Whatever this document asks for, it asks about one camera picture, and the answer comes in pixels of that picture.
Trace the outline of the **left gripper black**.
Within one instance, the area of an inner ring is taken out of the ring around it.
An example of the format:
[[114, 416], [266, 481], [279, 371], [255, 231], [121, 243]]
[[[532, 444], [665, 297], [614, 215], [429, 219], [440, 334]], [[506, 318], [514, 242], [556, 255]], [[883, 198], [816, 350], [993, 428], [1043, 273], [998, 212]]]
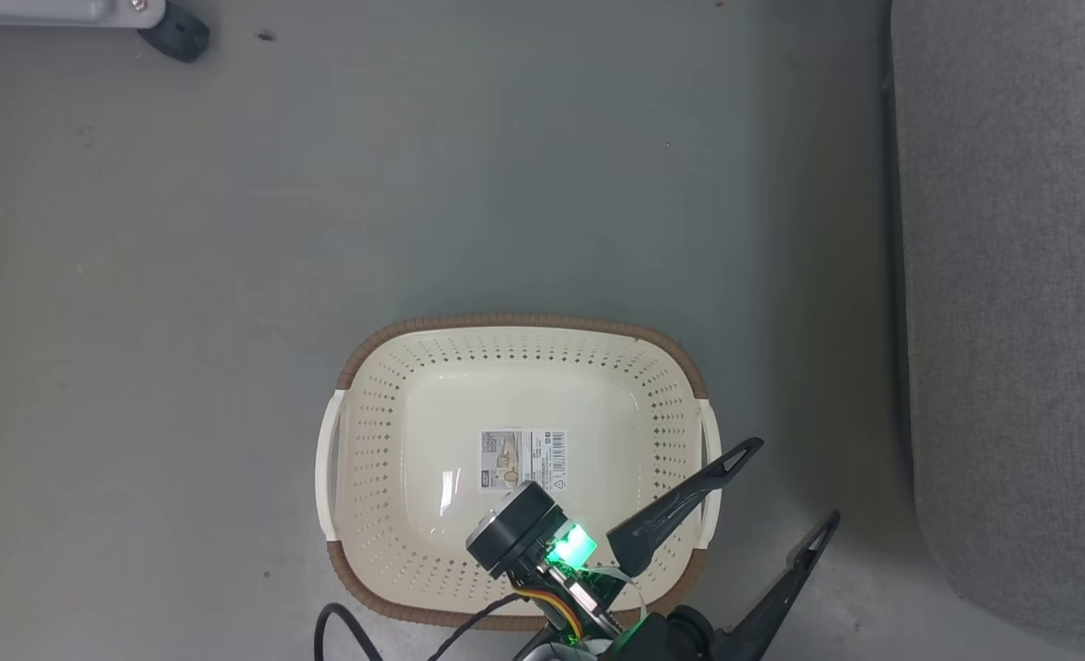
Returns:
[[[723, 490], [764, 447], [746, 438], [693, 476], [607, 532], [615, 565], [590, 567], [596, 541], [569, 519], [550, 494], [525, 482], [481, 521], [467, 551], [494, 579], [505, 577], [516, 597], [537, 605], [547, 626], [521, 660], [710, 660], [714, 632], [705, 618], [678, 606], [667, 615], [647, 603], [631, 626], [615, 616], [620, 593], [644, 573], [665, 541], [715, 490]], [[840, 526], [832, 511], [797, 545], [786, 572], [727, 633], [722, 660], [761, 660], [789, 616], [799, 594]]]

